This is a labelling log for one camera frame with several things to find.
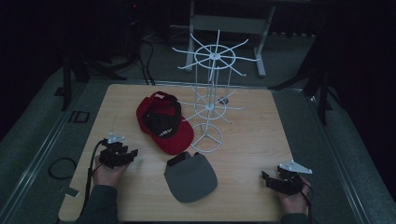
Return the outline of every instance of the gray hat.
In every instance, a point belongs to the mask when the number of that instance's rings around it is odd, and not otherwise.
[[[185,151],[166,164],[165,179],[175,198],[181,203],[195,202],[218,185],[215,171],[202,154],[192,157]]]

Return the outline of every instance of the gray fabric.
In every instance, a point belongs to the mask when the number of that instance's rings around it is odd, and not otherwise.
[[[192,203],[211,193],[218,185],[215,171],[202,154],[190,156],[165,169],[165,179],[175,198],[181,203]]]
[[[117,193],[110,186],[94,186],[87,207],[75,224],[118,224]]]
[[[286,214],[280,219],[281,224],[307,224],[308,217],[302,213]]]

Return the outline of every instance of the human hand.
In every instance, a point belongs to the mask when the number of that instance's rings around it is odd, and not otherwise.
[[[310,190],[311,185],[305,178],[301,177],[301,179],[305,182],[302,193],[306,196]],[[280,203],[282,204],[283,211],[286,214],[303,213],[307,215],[307,201],[300,192],[290,196],[278,192],[277,197],[279,198]]]
[[[107,166],[99,162],[99,157],[95,157],[96,168],[93,173],[93,183],[94,185],[107,185],[115,188],[119,182],[122,174],[128,168],[129,164],[122,166],[116,166],[114,169],[108,168]]]

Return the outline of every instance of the right hand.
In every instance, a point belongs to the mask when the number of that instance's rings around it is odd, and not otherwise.
[[[311,185],[305,178],[301,177],[301,179],[305,182],[302,193],[307,196],[310,190],[309,187]],[[283,211],[286,214],[303,213],[307,215],[307,201],[300,192],[290,196],[279,192],[277,192],[276,194],[280,200],[280,203],[282,204]]]

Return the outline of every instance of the red cap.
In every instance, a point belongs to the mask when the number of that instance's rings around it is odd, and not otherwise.
[[[186,150],[194,137],[191,125],[181,116],[181,105],[174,95],[157,91],[136,109],[140,130],[151,136],[164,152],[176,155]]]

